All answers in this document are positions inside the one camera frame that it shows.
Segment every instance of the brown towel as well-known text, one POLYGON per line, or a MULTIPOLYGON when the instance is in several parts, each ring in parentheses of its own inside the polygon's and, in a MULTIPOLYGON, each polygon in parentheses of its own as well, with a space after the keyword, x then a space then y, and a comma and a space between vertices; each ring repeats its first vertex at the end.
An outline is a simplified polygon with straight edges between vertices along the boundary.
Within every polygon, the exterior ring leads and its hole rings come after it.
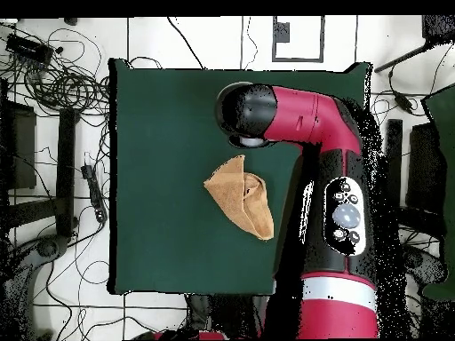
POLYGON ((226 216, 245 232, 266 241, 274 237, 274 220, 267 205, 266 182, 243 172, 244 155, 222 164, 204 187, 226 216))

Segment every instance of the black cable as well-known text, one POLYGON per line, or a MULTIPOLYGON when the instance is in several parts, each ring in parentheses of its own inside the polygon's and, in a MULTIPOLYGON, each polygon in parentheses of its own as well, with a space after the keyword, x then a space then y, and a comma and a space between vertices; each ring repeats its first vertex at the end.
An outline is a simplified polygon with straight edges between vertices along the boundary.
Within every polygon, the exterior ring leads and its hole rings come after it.
POLYGON ((188 41, 187 41, 187 38, 181 33, 181 31, 179 30, 179 28, 177 28, 173 22, 171 21, 171 19, 169 17, 167 17, 167 20, 169 21, 169 23, 172 25, 173 28, 175 28, 177 30, 177 32, 180 34, 180 36, 183 38, 183 40, 185 41, 185 43, 187 44, 188 46, 188 49, 191 51, 191 53, 193 54, 193 56, 196 58, 197 62, 199 63, 199 66, 201 67, 201 69, 207 69, 206 67, 203 66, 203 64, 201 63, 201 60, 199 60, 199 58, 196 56, 195 52, 193 51, 193 49, 191 48, 191 46, 189 45, 188 41))
POLYGON ((65 330, 65 328, 67 327, 67 325, 69 324, 69 321, 71 320, 71 318, 73 317, 73 310, 71 309, 71 307, 69 307, 67 304, 61 302, 59 299, 57 299, 52 293, 51 291, 49 290, 49 280, 51 279, 52 277, 52 273, 53 273, 53 267, 54 267, 54 262, 52 261, 51 262, 51 272, 49 273, 49 276, 47 277, 47 281, 46 281, 46 286, 45 286, 45 289, 47 291, 47 294, 49 294, 49 297, 51 297, 55 302, 58 302, 60 303, 61 305, 64 305, 68 310, 69 310, 69 318, 67 320, 67 322, 65 323, 65 325, 61 328, 60 332, 59 332, 59 335, 57 336, 57 340, 56 341, 59 341, 60 340, 60 336, 61 334, 63 333, 63 331, 65 330))
POLYGON ((447 54, 449 53, 449 51, 451 50, 451 48, 453 47, 454 44, 455 44, 455 42, 453 42, 453 43, 451 44, 451 46, 447 49, 447 51, 445 52, 445 54, 444 54, 443 57, 441 58, 441 61, 439 62, 439 64, 438 64, 437 67, 436 67, 435 77, 433 77, 433 83, 432 83, 432 85, 431 85, 430 95, 433 93, 433 89, 435 88, 435 82, 436 82, 437 71, 439 70, 439 67, 441 66, 441 64, 443 64, 444 58, 447 56, 447 54))
POLYGON ((89 336, 89 333, 92 331, 92 329, 94 328, 97 328, 97 327, 105 327, 105 326, 110 326, 110 325, 113 325, 113 324, 117 324, 118 322, 120 321, 123 321, 123 320, 126 320, 126 319, 131 319, 132 321, 134 321, 136 324, 138 324, 139 326, 141 326, 143 329, 146 329, 152 333, 158 333, 159 331, 157 331, 156 329, 151 329, 150 327, 147 327, 145 326, 144 324, 140 323, 137 319, 134 319, 132 318, 131 316, 125 316, 124 318, 120 318, 120 319, 117 319, 116 321, 110 321, 108 323, 99 323, 99 324, 95 324, 93 326, 91 326, 89 328, 89 330, 87 331, 87 333, 84 335, 83 339, 81 341, 84 341, 85 339, 88 340, 88 336, 89 336))
POLYGON ((388 73, 388 84, 390 86, 390 90, 394 93, 395 95, 395 102, 396 105, 399 106, 403 111, 406 111, 408 114, 414 115, 414 116, 427 116, 426 114, 414 114, 412 112, 412 104, 411 102, 406 98, 404 94, 402 94, 399 91, 396 91, 394 87, 392 86, 392 76, 394 75, 394 69, 395 66, 390 69, 390 72, 388 73))
POLYGON ((122 341, 124 341, 124 333, 126 330, 126 294, 124 294, 124 325, 122 330, 122 341))
POLYGON ((69 339, 74 333, 76 333, 76 331, 77 331, 78 329, 79 329, 79 330, 81 329, 81 325, 82 325, 82 322, 83 322, 84 319, 85 319, 86 314, 87 314, 87 310, 85 310, 84 308, 81 309, 81 310, 79 311, 79 314, 77 315, 77 327, 76 327, 75 329, 73 329, 73 331, 72 331, 69 335, 67 335, 65 338, 63 338, 61 341, 67 341, 67 339, 69 339), (84 317, 82 318, 81 321, 79 321, 79 316, 80 316, 82 313, 84 313, 84 317))
MULTIPOLYGON (((79 307, 81 306, 81 286, 82 286, 82 281, 89 282, 87 279, 85 279, 85 274, 87 273, 87 271, 90 269, 91 266, 94 266, 97 263, 104 263, 104 264, 106 264, 109 267, 109 264, 107 262, 105 262, 104 260, 95 260, 94 262, 90 263, 85 268, 85 270, 84 270, 84 272, 82 274, 80 274, 79 270, 77 270, 77 272, 79 272, 79 274, 81 276, 81 280, 79 281, 79 288, 77 289, 77 303, 79 304, 79 307)), ((108 280, 108 278, 106 280, 102 281, 102 282, 89 282, 89 283, 91 285, 100 285, 100 284, 106 282, 107 280, 108 280)), ((79 308, 79 312, 77 314, 77 318, 79 318, 79 315, 81 314, 81 311, 82 310, 79 308)), ((80 322, 79 322, 79 319, 77 319, 77 327, 79 328, 79 331, 81 332, 81 336, 83 337, 84 336, 84 319, 82 319, 80 322)))
MULTIPOLYGON (((88 239, 96 234, 98 234, 102 229, 104 228, 104 224, 101 224, 99 227, 98 227, 98 230, 95 231, 94 233, 84 237, 82 240, 79 240, 78 242, 82 242, 84 241, 85 239, 88 239)), ((88 247, 90 243, 87 243, 87 245, 84 247, 84 249, 82 250, 82 252, 78 255, 78 258, 84 253, 85 249, 88 247)), ((51 282, 49 282, 49 285, 51 285, 52 283, 55 282, 55 280, 57 280, 60 276, 62 276, 73 264, 74 264, 74 260, 63 270, 60 272, 60 274, 58 274, 51 282)), ((38 297, 43 291, 45 291, 45 288, 42 288, 40 291, 38 291, 34 296, 33 296, 33 300, 35 300, 36 297, 38 297)))
POLYGON ((58 28, 57 30, 52 31, 47 38, 47 44, 49 44, 49 42, 51 41, 51 37, 60 30, 69 31, 71 33, 76 33, 76 34, 80 35, 82 38, 85 38, 87 41, 89 41, 91 44, 93 44, 95 46, 95 48, 98 51, 98 54, 100 55, 100 60, 98 61, 98 66, 96 67, 95 74, 93 75, 93 76, 96 76, 96 74, 98 73, 98 69, 100 68, 100 64, 101 64, 101 60, 102 60, 100 48, 98 47, 98 45, 96 43, 94 43, 92 39, 88 38, 84 34, 81 34, 78 31, 72 30, 70 28, 58 28))
POLYGON ((254 60, 256 59, 256 55, 258 54, 258 45, 256 45, 256 43, 251 39, 250 37, 250 22, 251 22, 251 16, 250 18, 248 19, 248 26, 246 28, 246 35, 248 36, 248 38, 250 39, 250 41, 252 41, 252 43, 254 44, 254 47, 256 48, 256 52, 254 52, 254 56, 252 58, 252 61, 249 61, 248 64, 246 65, 246 67, 244 68, 244 70, 246 70, 246 68, 254 62, 254 60))
POLYGON ((161 63, 160 63, 158 60, 153 59, 153 58, 148 58, 147 56, 137 56, 136 58, 131 59, 131 60, 129 61, 129 63, 132 64, 133 61, 135 61, 136 59, 152 60, 152 61, 155 62, 157 68, 163 69, 161 63))
POLYGON ((260 329, 260 335, 262 336, 263 333, 264 333, 264 329, 262 327, 262 320, 260 319, 260 316, 259 316, 259 311, 258 311, 258 307, 256 307, 256 305, 254 304, 254 302, 252 303, 252 307, 254 309, 254 312, 256 313, 256 318, 258 318, 258 324, 259 324, 259 329, 260 329))

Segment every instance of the green table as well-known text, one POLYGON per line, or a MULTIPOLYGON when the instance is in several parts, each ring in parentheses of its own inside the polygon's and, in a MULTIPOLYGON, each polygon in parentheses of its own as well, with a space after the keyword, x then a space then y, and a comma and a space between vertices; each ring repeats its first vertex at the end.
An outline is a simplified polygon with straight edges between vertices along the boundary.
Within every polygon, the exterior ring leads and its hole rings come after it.
POLYGON ((117 237, 108 286, 119 294, 271 294, 283 204, 299 150, 285 143, 252 150, 230 146, 215 123, 217 95, 230 83, 248 81, 351 98, 363 106, 369 65, 346 73, 132 69, 120 59, 109 66, 116 100, 111 221, 117 237), (268 242, 230 222, 203 186, 239 154, 246 156, 245 171, 267 184, 275 223, 268 242))

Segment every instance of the circular button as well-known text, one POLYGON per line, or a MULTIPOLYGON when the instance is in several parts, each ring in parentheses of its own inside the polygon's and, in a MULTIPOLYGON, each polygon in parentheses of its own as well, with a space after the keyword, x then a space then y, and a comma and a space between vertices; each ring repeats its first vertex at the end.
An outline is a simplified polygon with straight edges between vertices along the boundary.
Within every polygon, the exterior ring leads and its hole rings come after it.
POLYGON ((337 201, 337 202, 341 202, 344 198, 345 198, 345 195, 343 195, 342 192, 337 192, 333 198, 337 201))
POLYGON ((346 238, 346 233, 341 229, 337 229, 333 232, 333 237, 337 241, 343 241, 346 238))
POLYGON ((357 204, 359 202, 359 199, 357 199, 357 196, 355 196, 354 194, 351 194, 349 197, 348 197, 349 201, 353 204, 357 204))
POLYGON ((349 240, 353 243, 359 243, 360 242, 360 236, 357 232, 351 232, 349 233, 349 240))
POLYGON ((344 192, 349 192, 351 190, 351 186, 348 184, 348 183, 343 183, 341 185, 341 189, 344 191, 344 192))
POLYGON ((352 204, 339 205, 331 215, 333 221, 346 229, 353 229, 360 224, 360 212, 352 204))

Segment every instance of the electrical wire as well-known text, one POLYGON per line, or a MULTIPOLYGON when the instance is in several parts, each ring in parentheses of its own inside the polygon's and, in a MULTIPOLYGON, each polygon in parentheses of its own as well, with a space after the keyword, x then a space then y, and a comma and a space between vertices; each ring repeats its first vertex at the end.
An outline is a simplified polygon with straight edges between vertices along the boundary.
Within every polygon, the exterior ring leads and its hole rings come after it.
POLYGON ((256 43, 251 39, 250 37, 250 22, 251 22, 251 16, 250 18, 248 19, 248 26, 246 27, 246 35, 248 36, 248 38, 250 39, 250 41, 254 44, 254 48, 256 49, 256 52, 254 52, 254 56, 252 58, 252 61, 249 61, 248 64, 246 65, 246 67, 244 68, 244 70, 246 70, 246 68, 252 64, 254 62, 254 60, 256 60, 256 55, 258 54, 258 45, 256 45, 256 43))
POLYGON ((113 324, 117 324, 119 323, 120 321, 124 321, 126 319, 130 319, 132 321, 134 321, 136 324, 138 324, 140 327, 142 327, 143 329, 146 329, 147 331, 150 331, 152 333, 159 333, 160 331, 156 330, 156 329, 152 329, 142 323, 140 323, 137 319, 131 317, 131 316, 124 316, 123 318, 120 318, 120 319, 117 319, 116 321, 110 321, 110 322, 107 322, 107 323, 98 323, 98 324, 95 324, 93 326, 91 326, 89 328, 89 330, 87 331, 87 333, 83 336, 82 340, 81 341, 84 341, 84 340, 88 340, 88 336, 89 336, 89 333, 92 332, 92 329, 95 329, 97 327, 106 327, 106 326, 111 326, 113 324))
POLYGON ((66 323, 63 325, 63 327, 61 328, 61 330, 60 330, 60 332, 59 332, 59 335, 57 336, 57 340, 56 340, 56 341, 59 341, 59 340, 60 340, 61 334, 63 333, 63 331, 65 330, 65 328, 66 328, 67 325, 69 324, 69 321, 71 320, 71 318, 73 317, 73 310, 72 310, 71 307, 69 307, 66 303, 64 303, 64 302, 60 301, 59 299, 57 299, 57 298, 51 293, 51 291, 49 290, 49 280, 50 280, 51 277, 52 277, 53 268, 54 268, 54 262, 52 261, 52 262, 51 262, 51 272, 49 273, 49 276, 47 277, 45 289, 46 289, 46 291, 47 291, 47 294, 49 294, 49 297, 51 297, 55 302, 58 302, 59 304, 65 306, 65 307, 69 310, 69 318, 68 318, 68 320, 66 321, 66 323))
POLYGON ((161 63, 158 60, 153 59, 153 58, 148 58, 146 56, 137 56, 136 58, 131 59, 129 61, 129 63, 132 65, 133 61, 135 61, 136 59, 152 60, 155 62, 157 68, 163 69, 163 67, 161 66, 161 63))
POLYGON ((175 28, 175 30, 177 30, 177 32, 180 34, 180 36, 182 37, 182 39, 185 41, 185 43, 187 44, 187 47, 188 49, 191 51, 191 53, 193 54, 193 56, 195 57, 195 59, 197 60, 197 62, 199 63, 199 66, 201 67, 201 69, 207 69, 206 67, 203 66, 203 64, 201 63, 201 60, 199 60, 199 58, 196 56, 195 52, 193 51, 193 49, 191 48, 191 46, 189 45, 189 42, 187 40, 187 38, 181 33, 181 31, 179 30, 179 28, 177 28, 173 22, 171 21, 171 18, 169 17, 166 17, 167 20, 169 21, 169 23, 172 25, 173 28, 175 28))
POLYGON ((447 54, 449 53, 449 51, 451 50, 451 48, 453 47, 454 44, 455 44, 455 42, 453 42, 453 43, 450 45, 450 47, 447 49, 447 51, 445 52, 445 54, 444 54, 443 57, 441 58, 441 61, 439 61, 439 64, 438 64, 437 67, 436 67, 435 77, 433 77, 433 83, 431 84, 430 94, 433 93, 433 89, 435 88, 435 82, 436 82, 437 71, 439 70, 439 67, 441 66, 441 64, 443 64, 444 58, 447 56, 447 54))

